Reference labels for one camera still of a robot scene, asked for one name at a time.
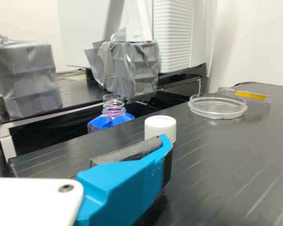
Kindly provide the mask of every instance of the black table surface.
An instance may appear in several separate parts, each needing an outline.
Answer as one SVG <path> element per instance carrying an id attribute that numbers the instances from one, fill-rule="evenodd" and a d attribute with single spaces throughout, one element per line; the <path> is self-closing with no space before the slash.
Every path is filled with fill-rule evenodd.
<path id="1" fill-rule="evenodd" d="M 59 113 L 93 104 L 98 104 L 102 102 L 103 95 L 108 93 L 106 90 L 101 89 L 95 80 L 87 79 L 84 70 L 76 70 L 69 73 L 60 73 L 58 74 L 58 83 L 60 87 L 63 107 L 54 111 L 45 112 L 39 115 L 33 115 L 27 118 Z M 17 120 L 10 120 L 8 116 L 3 115 L 2 117 L 0 117 L 0 124 Z"/>
<path id="2" fill-rule="evenodd" d="M 202 118 L 187 103 L 154 113 L 177 120 L 167 203 L 154 225 L 283 226 L 283 87 L 236 88 L 273 101 L 248 101 L 233 120 Z M 143 140 L 149 116 L 19 156 L 10 167 L 17 177 L 74 178 L 90 158 Z"/>

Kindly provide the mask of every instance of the yellow label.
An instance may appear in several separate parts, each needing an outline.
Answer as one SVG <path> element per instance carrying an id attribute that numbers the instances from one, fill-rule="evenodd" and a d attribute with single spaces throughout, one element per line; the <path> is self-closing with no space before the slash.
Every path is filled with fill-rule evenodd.
<path id="1" fill-rule="evenodd" d="M 265 95 L 254 94 L 254 93 L 247 93 L 247 92 L 242 92 L 242 91 L 236 91 L 236 96 L 248 97 L 248 98 L 253 98 L 253 99 L 257 99 L 257 100 L 265 100 L 266 99 Z"/>

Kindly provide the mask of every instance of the clear plastic dish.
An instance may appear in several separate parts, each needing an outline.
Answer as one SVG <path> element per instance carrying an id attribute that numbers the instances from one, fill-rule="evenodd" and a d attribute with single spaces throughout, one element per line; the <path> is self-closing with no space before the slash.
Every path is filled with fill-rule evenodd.
<path id="1" fill-rule="evenodd" d="M 246 100 L 220 93 L 203 93 L 191 96 L 190 110 L 211 119 L 234 119 L 247 110 Z"/>

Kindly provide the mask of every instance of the screw hole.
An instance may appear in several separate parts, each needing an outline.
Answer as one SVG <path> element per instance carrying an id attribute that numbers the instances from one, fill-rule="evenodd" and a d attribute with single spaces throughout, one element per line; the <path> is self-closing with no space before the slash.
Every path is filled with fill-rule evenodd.
<path id="1" fill-rule="evenodd" d="M 74 189 L 73 185 L 63 185 L 58 189 L 58 191 L 61 193 L 66 193 L 66 192 L 70 192 L 73 189 Z"/>

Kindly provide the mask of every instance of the white bottle cap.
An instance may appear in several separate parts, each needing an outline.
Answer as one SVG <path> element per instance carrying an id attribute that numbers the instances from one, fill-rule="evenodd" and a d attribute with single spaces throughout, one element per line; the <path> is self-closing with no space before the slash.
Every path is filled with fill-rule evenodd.
<path id="1" fill-rule="evenodd" d="M 155 115 L 145 120 L 145 140 L 162 134 L 166 134 L 172 143 L 176 141 L 176 119 Z"/>

